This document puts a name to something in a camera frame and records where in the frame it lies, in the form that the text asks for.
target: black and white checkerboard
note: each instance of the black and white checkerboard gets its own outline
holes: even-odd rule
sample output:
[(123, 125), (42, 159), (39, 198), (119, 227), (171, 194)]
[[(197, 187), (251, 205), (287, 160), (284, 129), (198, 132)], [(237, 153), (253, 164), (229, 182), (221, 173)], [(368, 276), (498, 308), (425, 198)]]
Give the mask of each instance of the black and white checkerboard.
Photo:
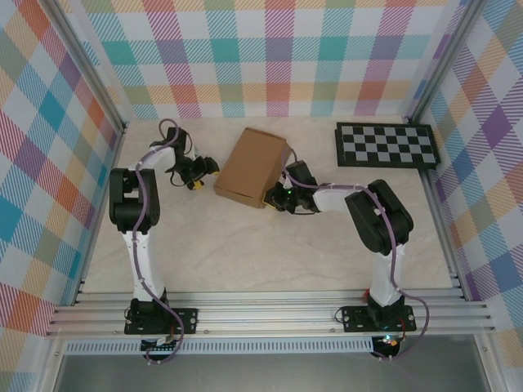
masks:
[(430, 125), (339, 122), (338, 166), (433, 169), (440, 162)]

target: plaid wallpaper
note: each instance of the plaid wallpaper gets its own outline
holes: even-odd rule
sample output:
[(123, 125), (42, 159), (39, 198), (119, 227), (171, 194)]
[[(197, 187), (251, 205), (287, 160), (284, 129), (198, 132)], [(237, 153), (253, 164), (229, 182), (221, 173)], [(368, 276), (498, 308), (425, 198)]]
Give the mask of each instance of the plaid wallpaper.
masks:
[(459, 0), (81, 3), (138, 118), (197, 118), (398, 114)]
[(21, 392), (80, 273), (117, 132), (37, 0), (0, 10), (0, 391)]
[(523, 381), (523, 0), (489, 2), (423, 121), (467, 282), (501, 331), (505, 375)]
[(407, 113), (404, 114), (405, 117), (412, 117), (412, 114), (414, 110), (416, 109), (416, 105), (419, 103), (419, 100), (422, 96), (422, 93), (424, 92), (425, 88), (427, 87), (427, 83), (431, 80), (432, 75), (436, 71), (436, 68), (438, 64), (440, 63), (440, 59), (445, 53), (445, 49), (449, 45), (450, 38), (452, 37), (452, 34), (454, 34), (454, 31), (459, 25), (459, 22), (463, 16), (463, 13), (467, 9), (468, 3), (471, 2), (471, 0), (459, 0), (458, 7), (456, 8), (456, 11), (454, 12), (452, 16), (452, 20), (449, 23), (449, 26), (447, 27), (447, 30), (445, 31), (445, 34), (443, 35), (443, 38), (440, 41), (440, 44), (438, 45), (438, 48), (434, 52), (434, 55), (431, 58), (431, 62), (429, 63), (427, 69), (425, 70), (425, 74), (423, 75), (422, 81), (418, 85), (418, 89), (416, 90), (416, 93), (414, 94), (414, 98), (410, 102), (409, 109), (407, 110)]

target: brown cardboard box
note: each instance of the brown cardboard box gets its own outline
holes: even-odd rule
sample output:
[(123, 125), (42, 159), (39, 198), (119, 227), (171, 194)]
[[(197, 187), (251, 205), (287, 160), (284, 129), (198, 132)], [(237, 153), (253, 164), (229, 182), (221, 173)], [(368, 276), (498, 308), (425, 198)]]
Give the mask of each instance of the brown cardboard box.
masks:
[(265, 206), (265, 192), (281, 175), (282, 155), (290, 155), (287, 141), (280, 136), (245, 128), (214, 184), (224, 198), (255, 208)]

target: table surface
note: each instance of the table surface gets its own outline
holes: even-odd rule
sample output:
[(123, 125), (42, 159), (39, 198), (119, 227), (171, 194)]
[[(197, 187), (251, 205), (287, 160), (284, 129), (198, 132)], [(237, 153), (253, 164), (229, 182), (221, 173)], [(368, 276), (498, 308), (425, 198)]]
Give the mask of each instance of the table surface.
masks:
[[(397, 116), (363, 118), (398, 123)], [(449, 272), (418, 172), (414, 169), (337, 167), (336, 121), (362, 118), (202, 118), (184, 119), (199, 153), (223, 166), (245, 127), (287, 138), (318, 182), (367, 185), (382, 178), (414, 221), (406, 248), (401, 285), (451, 287)], [(133, 120), (119, 167), (139, 159), (160, 140), (157, 121)], [(374, 254), (360, 241), (350, 215), (324, 212), (291, 216), (256, 209), (216, 196), (214, 178), (198, 191), (173, 188), (168, 175), (157, 179), (161, 203), (156, 226), (157, 267), (169, 291), (235, 292), (365, 289)], [(121, 234), (101, 222), (85, 292), (132, 292), (132, 270)]]

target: wire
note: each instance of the wire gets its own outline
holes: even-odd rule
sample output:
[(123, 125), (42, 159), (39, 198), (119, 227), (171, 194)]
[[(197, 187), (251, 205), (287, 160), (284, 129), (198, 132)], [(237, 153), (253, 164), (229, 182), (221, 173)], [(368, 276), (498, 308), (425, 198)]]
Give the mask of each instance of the wire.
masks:
[(170, 118), (164, 118), (162, 121), (160, 121), (160, 123), (158, 124), (158, 131), (160, 132), (160, 135), (162, 136), (162, 139), (166, 140), (167, 137), (165, 137), (165, 134), (163, 133), (162, 131), (162, 124), (165, 123), (166, 121), (171, 121), (173, 124), (176, 125), (177, 127), (177, 133), (176, 135), (174, 136), (174, 139), (176, 139), (178, 137), (178, 126), (177, 124), (174, 122), (174, 120), (171, 120)]
[(405, 339), (407, 339), (407, 334), (406, 334), (407, 328), (405, 327), (405, 321), (403, 321), (403, 319), (400, 318), (400, 323), (401, 323), (401, 328), (403, 329), (403, 340), (405, 340)]
[(187, 137), (189, 137), (190, 147), (188, 148), (187, 151), (185, 151), (185, 152), (183, 153), (184, 155), (187, 155), (187, 154), (190, 153), (190, 151), (193, 149), (193, 138), (190, 137), (189, 132), (187, 132)]
[(337, 317), (337, 314), (340, 312), (340, 310), (343, 309), (343, 306), (341, 308), (339, 308), (338, 310), (336, 310), (336, 313), (334, 314), (334, 319), (339, 322), (340, 324), (343, 324), (343, 321), (340, 321), (340, 319)]
[[(158, 131), (160, 132), (160, 135), (162, 136), (162, 139), (166, 140), (167, 137), (165, 137), (165, 134), (163, 133), (161, 126), (158, 127)], [(187, 155), (193, 149), (193, 138), (190, 137), (189, 132), (187, 132), (187, 137), (189, 137), (190, 147), (187, 149), (187, 151), (185, 151), (183, 153), (184, 155)]]
[(172, 186), (177, 186), (177, 187), (183, 187), (183, 186), (186, 186), (190, 183), (190, 180), (187, 181), (185, 184), (175, 184), (174, 182), (172, 182), (172, 178), (174, 177), (174, 171), (172, 171), (172, 174), (171, 174), (171, 177), (169, 178), (169, 182), (171, 183)]
[[(294, 159), (296, 160), (297, 159), (296, 152), (292, 148), (290, 148), (290, 149), (291, 149), (291, 153), (295, 157)], [(396, 279), (394, 277), (395, 272), (396, 272), (396, 259), (397, 259), (396, 236), (394, 235), (394, 230), (392, 229), (392, 224), (391, 224), (391, 221), (389, 220), (389, 218), (387, 216), (387, 212), (385, 211), (385, 208), (379, 202), (378, 197), (374, 193), (372, 193), (369, 189), (367, 189), (367, 188), (365, 188), (365, 187), (363, 187), (361, 185), (336, 185), (336, 184), (331, 184), (331, 185), (308, 185), (308, 184), (303, 184), (302, 182), (300, 182), (298, 180), (295, 180), (289, 174), (289, 172), (288, 172), (288, 170), (286, 168), (287, 162), (286, 162), (286, 159), (285, 159), (285, 152), (286, 152), (286, 150), (284, 150), (284, 152), (281, 154), (282, 164), (283, 164), (282, 165), (283, 166), (283, 172), (285, 173), (287, 178), (293, 184), (301, 186), (302, 188), (308, 188), (308, 189), (357, 189), (357, 190), (362, 190), (371, 198), (371, 200), (374, 202), (374, 204), (378, 208), (380, 214), (383, 217), (383, 221), (385, 222), (385, 226), (387, 227), (387, 232), (388, 232), (389, 238), (391, 240), (391, 253), (392, 254), (391, 254), (391, 277), (390, 277), (390, 279), (391, 279), (392, 286), (398, 291), (399, 294), (401, 294), (405, 298), (409, 298), (411, 300), (420, 302), (423, 305), (423, 308), (425, 308), (425, 312), (427, 314), (426, 317), (425, 317), (425, 324), (423, 325), (422, 331), (419, 333), (419, 335), (416, 338), (416, 340), (414, 341), (414, 343), (407, 350), (405, 350), (402, 353), (399, 353), (396, 356), (396, 359), (404, 357), (407, 353), (412, 351), (413, 347), (416, 344), (418, 344), (420, 342), (420, 340), (427, 333), (428, 324), (429, 324), (429, 320), (430, 320), (431, 314), (430, 314), (430, 310), (428, 309), (428, 304), (425, 302), (424, 299), (422, 299), (422, 298), (420, 298), (418, 296), (412, 296), (412, 295), (406, 293), (400, 286), (398, 286), (398, 283), (396, 283)], [(385, 358), (385, 356), (382, 355), (382, 354), (379, 354), (379, 353), (376, 353), (376, 354), (378, 354), (379, 356)]]
[(147, 154), (145, 154), (141, 159), (140, 161), (138, 161), (138, 163), (136, 164), (136, 167), (135, 167), (135, 171), (136, 171), (136, 178), (138, 179), (138, 184), (140, 186), (140, 190), (141, 190), (141, 193), (142, 193), (142, 197), (143, 197), (143, 207), (141, 209), (141, 212), (140, 212), (140, 216), (138, 216), (138, 220), (136, 221), (134, 227), (132, 228), (132, 259), (133, 259), (133, 263), (134, 263), (134, 267), (135, 267), (135, 270), (136, 270), (136, 276), (138, 277), (138, 281), (141, 283), (141, 286), (143, 287), (143, 289), (151, 296), (151, 298), (156, 301), (161, 307), (163, 307), (169, 314), (171, 314), (174, 319), (178, 322), (178, 324), (180, 325), (180, 339), (178, 340), (178, 344), (174, 347), (174, 350), (170, 353), (169, 356), (167, 356), (165, 359), (161, 360), (161, 361), (153, 361), (150, 356), (149, 356), (149, 352), (152, 350), (152, 349), (148, 349), (146, 352), (145, 352), (145, 357), (147, 358), (147, 360), (149, 361), (148, 364), (151, 365), (151, 364), (156, 364), (156, 365), (161, 365), (163, 363), (167, 363), (169, 361), (171, 361), (174, 356), (176, 355), (176, 353), (180, 350), (180, 347), (181, 347), (181, 343), (183, 342), (183, 338), (184, 338), (184, 335), (185, 335), (185, 329), (184, 329), (184, 325), (183, 325), (183, 321), (181, 321), (181, 318), (180, 316), (174, 311), (172, 310), (171, 308), (169, 308), (168, 305), (164, 304), (149, 288), (149, 286), (147, 286), (147, 284), (145, 283), (145, 280), (144, 280), (144, 277), (143, 275), (141, 274), (141, 270), (140, 270), (140, 264), (138, 262), (138, 243), (139, 243), (139, 240), (138, 240), (138, 237), (137, 237), (137, 231), (138, 229), (140, 228), (140, 225), (141, 225), (141, 222), (144, 220), (145, 218), (145, 213), (147, 212), (147, 209), (149, 207), (149, 195), (147, 194), (147, 189), (145, 187), (145, 182), (144, 182), (144, 179), (143, 177), (141, 176), (140, 174), (140, 170), (141, 170), (141, 166), (144, 164), (144, 162), (146, 162), (148, 159), (150, 159), (153, 155), (155, 155), (156, 153), (158, 153), (159, 151), (163, 150), (163, 149), (167, 149), (169, 147), (171, 147), (174, 142), (176, 141), (179, 133), (180, 133), (180, 128), (178, 127), (178, 124), (174, 121), (174, 120), (171, 120), (170, 118), (164, 118), (163, 120), (161, 120), (158, 124), (158, 129), (160, 131), (160, 134), (163, 136), (163, 133), (162, 133), (162, 125), (163, 123), (165, 122), (171, 122), (174, 124), (174, 126), (176, 127), (177, 131), (176, 131), (176, 134), (175, 136), (172, 138), (172, 140), (170, 140), (168, 143), (166, 143), (165, 145), (161, 145), (159, 146), (158, 148), (156, 149), (151, 149)]

